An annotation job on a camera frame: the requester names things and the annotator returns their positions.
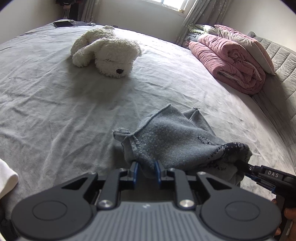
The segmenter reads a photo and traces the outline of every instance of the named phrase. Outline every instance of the pink blanket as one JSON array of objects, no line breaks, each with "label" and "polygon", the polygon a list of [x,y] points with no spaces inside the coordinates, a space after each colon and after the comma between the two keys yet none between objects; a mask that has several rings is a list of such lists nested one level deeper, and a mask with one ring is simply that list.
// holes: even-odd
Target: pink blanket
[{"label": "pink blanket", "polygon": [[203,34],[189,49],[211,75],[246,94],[258,93],[265,72],[240,44],[211,34]]}]

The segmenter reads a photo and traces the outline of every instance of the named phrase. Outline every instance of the upholstered headboard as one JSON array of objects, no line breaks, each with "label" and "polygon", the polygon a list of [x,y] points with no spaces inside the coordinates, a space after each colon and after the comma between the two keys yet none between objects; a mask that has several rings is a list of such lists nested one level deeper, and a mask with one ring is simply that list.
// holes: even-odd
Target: upholstered headboard
[{"label": "upholstered headboard", "polygon": [[262,90],[253,95],[287,146],[296,170],[296,53],[250,32],[272,59],[275,76],[266,74]]}]

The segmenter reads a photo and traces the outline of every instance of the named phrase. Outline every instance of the hand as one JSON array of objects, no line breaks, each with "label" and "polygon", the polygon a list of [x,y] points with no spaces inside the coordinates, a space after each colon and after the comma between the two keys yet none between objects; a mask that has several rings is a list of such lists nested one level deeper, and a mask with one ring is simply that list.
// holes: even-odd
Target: hand
[{"label": "hand", "polygon": [[[293,221],[293,225],[291,227],[291,231],[289,233],[289,236],[287,238],[287,241],[296,241],[296,208],[286,208],[284,211],[284,215],[287,219],[290,219]],[[276,231],[275,236],[280,235],[281,230],[278,228]]]}]

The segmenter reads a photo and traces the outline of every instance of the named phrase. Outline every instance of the plush dog head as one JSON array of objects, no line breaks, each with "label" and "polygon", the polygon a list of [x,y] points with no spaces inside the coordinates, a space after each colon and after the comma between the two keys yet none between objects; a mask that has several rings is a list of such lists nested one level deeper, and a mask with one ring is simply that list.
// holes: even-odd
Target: plush dog head
[{"label": "plush dog head", "polygon": [[129,74],[135,59],[142,55],[139,44],[133,40],[102,38],[81,48],[73,55],[73,64],[87,66],[95,58],[99,72],[113,78]]}]

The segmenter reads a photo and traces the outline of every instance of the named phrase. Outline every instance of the stuffed animal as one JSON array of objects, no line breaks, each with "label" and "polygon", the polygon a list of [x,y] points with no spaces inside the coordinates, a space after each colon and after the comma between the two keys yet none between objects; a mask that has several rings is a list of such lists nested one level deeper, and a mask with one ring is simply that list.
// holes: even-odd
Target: stuffed animal
[{"label": "stuffed animal", "polygon": [[87,66],[92,59],[100,73],[113,78],[124,77],[133,62],[142,55],[136,41],[115,36],[113,27],[92,29],[78,38],[71,49],[73,64]]}]

